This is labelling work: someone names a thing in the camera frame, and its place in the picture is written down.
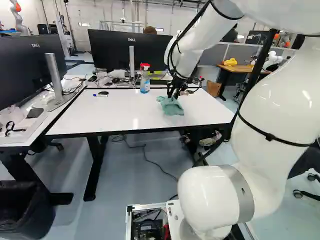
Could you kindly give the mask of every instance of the chair wheel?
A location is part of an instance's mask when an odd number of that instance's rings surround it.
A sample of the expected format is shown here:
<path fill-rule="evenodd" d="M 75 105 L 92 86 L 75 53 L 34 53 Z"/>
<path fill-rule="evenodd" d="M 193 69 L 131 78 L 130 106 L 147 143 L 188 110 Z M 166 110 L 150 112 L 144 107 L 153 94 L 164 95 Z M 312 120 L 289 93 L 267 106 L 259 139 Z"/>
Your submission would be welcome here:
<path fill-rule="evenodd" d="M 308 176 L 306 177 L 309 181 L 314 181 L 316 180 L 316 175 L 309 173 Z"/>
<path fill-rule="evenodd" d="M 65 148 L 62 144 L 59 144 L 58 146 L 56 146 L 56 148 L 58 149 L 59 152 L 65 150 Z"/>
<path fill-rule="evenodd" d="M 296 199 L 302 199 L 302 197 L 304 196 L 299 190 L 293 190 L 293 195 Z"/>

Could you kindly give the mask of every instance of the cardboard box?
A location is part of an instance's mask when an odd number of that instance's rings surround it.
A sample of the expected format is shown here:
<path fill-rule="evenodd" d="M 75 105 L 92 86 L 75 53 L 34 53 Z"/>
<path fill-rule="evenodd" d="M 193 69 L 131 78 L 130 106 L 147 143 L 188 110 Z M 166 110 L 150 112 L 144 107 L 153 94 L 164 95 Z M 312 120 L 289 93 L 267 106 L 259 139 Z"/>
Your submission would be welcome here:
<path fill-rule="evenodd" d="M 206 81 L 206 90 L 211 96 L 218 97 L 220 88 L 221 83 L 212 82 L 210 80 Z"/>

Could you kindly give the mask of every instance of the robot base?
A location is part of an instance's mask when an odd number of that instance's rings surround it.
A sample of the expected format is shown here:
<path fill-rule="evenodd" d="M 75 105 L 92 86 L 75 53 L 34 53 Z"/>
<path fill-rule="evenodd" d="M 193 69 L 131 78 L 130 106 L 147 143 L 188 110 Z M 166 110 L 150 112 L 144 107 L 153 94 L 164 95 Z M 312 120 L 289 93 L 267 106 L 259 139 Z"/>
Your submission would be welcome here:
<path fill-rule="evenodd" d="M 197 234 L 185 220 L 179 200 L 167 201 L 166 211 L 172 240 L 223 240 L 231 231 L 232 226 L 225 226 Z"/>

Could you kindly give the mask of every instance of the yellow rubber duck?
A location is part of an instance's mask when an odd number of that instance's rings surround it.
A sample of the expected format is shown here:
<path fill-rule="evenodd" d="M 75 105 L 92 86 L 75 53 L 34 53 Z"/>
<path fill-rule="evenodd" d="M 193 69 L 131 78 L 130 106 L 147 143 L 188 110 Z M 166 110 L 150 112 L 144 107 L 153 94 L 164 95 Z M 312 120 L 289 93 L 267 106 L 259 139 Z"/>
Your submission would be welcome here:
<path fill-rule="evenodd" d="M 237 60 L 235 58 L 233 58 L 233 57 L 230 58 L 229 60 L 225 60 L 223 62 L 223 65 L 225 65 L 225 66 L 235 66 L 237 64 L 238 64 Z"/>

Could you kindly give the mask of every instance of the monitor stand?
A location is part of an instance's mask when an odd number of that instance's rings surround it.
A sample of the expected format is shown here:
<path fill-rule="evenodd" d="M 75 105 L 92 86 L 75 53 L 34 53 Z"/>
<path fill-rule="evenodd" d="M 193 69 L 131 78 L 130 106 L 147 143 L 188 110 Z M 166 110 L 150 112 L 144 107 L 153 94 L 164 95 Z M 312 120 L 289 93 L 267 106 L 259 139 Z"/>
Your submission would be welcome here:
<path fill-rule="evenodd" d="M 135 81 L 135 47 L 129 46 L 130 82 Z"/>
<path fill-rule="evenodd" d="M 63 88 L 61 84 L 61 78 L 59 74 L 59 69 L 56 62 L 56 57 L 54 53 L 45 53 L 44 54 L 47 66 L 49 68 L 49 72 L 51 75 L 53 90 L 54 90 L 54 98 L 47 102 L 47 112 L 52 112 L 53 110 L 61 107 L 63 104 L 70 101 L 77 93 L 68 93 L 63 94 Z"/>
<path fill-rule="evenodd" d="M 77 93 L 68 93 L 68 95 L 63 95 L 63 99 L 51 99 L 48 101 L 47 106 L 46 106 L 46 111 L 47 112 L 52 112 L 53 110 L 61 107 L 63 104 L 69 102 Z"/>

